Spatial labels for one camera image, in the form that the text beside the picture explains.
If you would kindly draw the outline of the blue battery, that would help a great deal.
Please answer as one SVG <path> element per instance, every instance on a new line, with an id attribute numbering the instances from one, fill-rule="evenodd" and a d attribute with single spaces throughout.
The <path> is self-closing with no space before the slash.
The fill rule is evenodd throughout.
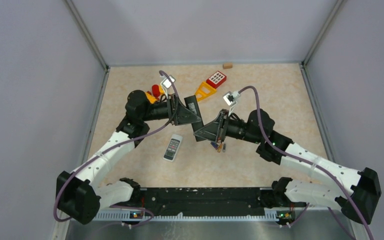
<path id="1" fill-rule="evenodd" d="M 216 150 L 219 148 L 219 145 L 216 142 L 210 142 L 210 144 Z"/>

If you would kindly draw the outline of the orange battery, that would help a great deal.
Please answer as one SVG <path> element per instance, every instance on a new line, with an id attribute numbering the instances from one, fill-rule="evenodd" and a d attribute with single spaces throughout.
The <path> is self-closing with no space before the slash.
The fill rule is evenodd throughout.
<path id="1" fill-rule="evenodd" d="M 223 144 L 220 144 L 217 148 L 217 152 L 220 153 L 222 151 L 222 148 L 223 148 Z"/>

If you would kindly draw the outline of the black remote control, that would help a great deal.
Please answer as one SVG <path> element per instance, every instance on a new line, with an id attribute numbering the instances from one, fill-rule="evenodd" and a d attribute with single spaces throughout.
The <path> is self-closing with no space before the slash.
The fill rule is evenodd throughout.
<path id="1" fill-rule="evenodd" d="M 198 100 L 195 95 L 191 95 L 191 96 L 185 97 L 184 101 L 185 101 L 186 107 L 200 118 L 200 121 L 191 124 L 192 130 L 193 132 L 195 132 L 196 130 L 199 130 L 204 126 L 201 111 L 199 109 Z"/>

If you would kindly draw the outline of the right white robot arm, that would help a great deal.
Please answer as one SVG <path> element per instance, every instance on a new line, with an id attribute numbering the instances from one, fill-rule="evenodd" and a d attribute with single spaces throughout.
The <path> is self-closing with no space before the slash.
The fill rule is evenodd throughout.
<path id="1" fill-rule="evenodd" d="M 320 181 L 303 183 L 290 177 L 273 182 L 273 200 L 279 206 L 306 202 L 341 211 L 359 224 L 371 224 L 382 191 L 378 173 L 345 167 L 303 148 L 274 130 L 275 121 L 262 109 L 253 110 L 244 121 L 227 109 L 216 119 L 192 124 L 199 140 L 223 143 L 230 137 L 258 145 L 256 153 L 265 161 L 294 168 Z"/>

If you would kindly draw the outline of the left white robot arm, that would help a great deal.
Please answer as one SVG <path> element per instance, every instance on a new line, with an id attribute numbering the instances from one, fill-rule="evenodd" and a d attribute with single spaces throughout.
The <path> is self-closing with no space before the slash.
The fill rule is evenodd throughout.
<path id="1" fill-rule="evenodd" d="M 148 121 L 166 119 L 175 126 L 202 124 L 195 95 L 180 98 L 170 94 L 165 101 L 151 103 L 146 93 L 134 90 L 127 96 L 125 116 L 109 140 L 93 156 L 71 172 L 63 171 L 56 180 L 54 211 L 86 225 L 97 213 L 118 203 L 134 207 L 140 202 L 140 185 L 129 178 L 100 186 L 118 161 L 133 151 L 141 141 L 163 130 L 150 131 Z"/>

